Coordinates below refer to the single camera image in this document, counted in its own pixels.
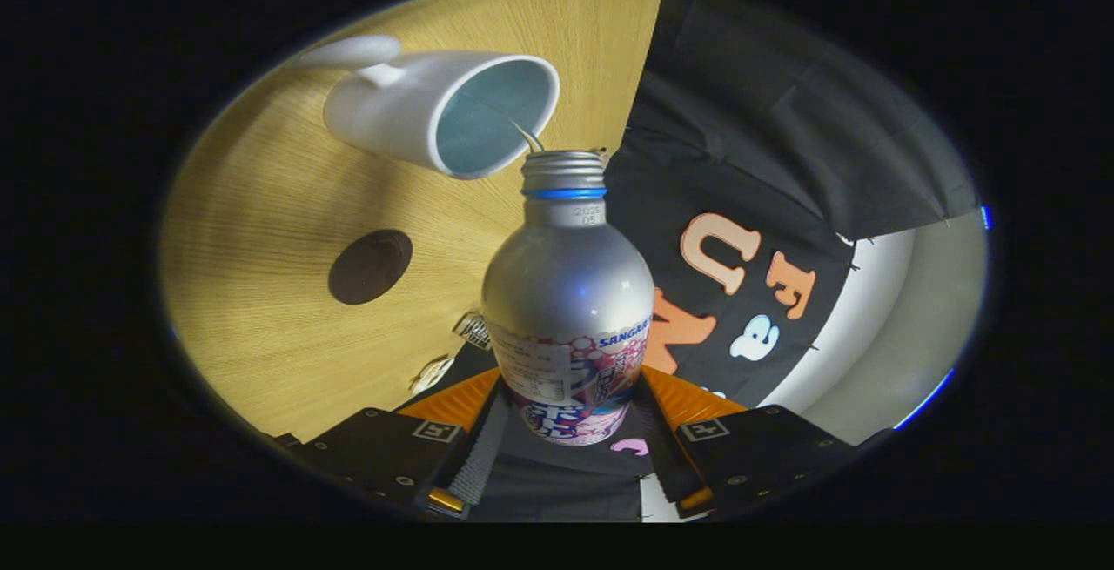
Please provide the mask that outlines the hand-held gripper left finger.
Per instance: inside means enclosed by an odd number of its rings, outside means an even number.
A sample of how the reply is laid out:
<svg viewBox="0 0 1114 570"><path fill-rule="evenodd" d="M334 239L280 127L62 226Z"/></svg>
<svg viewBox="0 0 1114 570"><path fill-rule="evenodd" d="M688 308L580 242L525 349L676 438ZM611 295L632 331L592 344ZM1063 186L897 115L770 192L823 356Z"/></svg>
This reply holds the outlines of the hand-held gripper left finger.
<svg viewBox="0 0 1114 570"><path fill-rule="evenodd" d="M499 368L398 411L363 407L287 451L375 509L407 521L463 521L480 503L510 420Z"/></svg>

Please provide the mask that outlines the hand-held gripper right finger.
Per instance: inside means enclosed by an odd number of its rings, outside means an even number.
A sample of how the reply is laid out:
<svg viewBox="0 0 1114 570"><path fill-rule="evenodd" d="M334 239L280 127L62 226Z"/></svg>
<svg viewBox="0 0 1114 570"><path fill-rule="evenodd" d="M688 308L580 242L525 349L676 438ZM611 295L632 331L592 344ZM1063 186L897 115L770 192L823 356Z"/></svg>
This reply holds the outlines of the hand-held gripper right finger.
<svg viewBox="0 0 1114 570"><path fill-rule="evenodd" d="M683 518L755 514L858 456L788 407L747 410L657 368L641 368L633 407L663 492Z"/></svg>

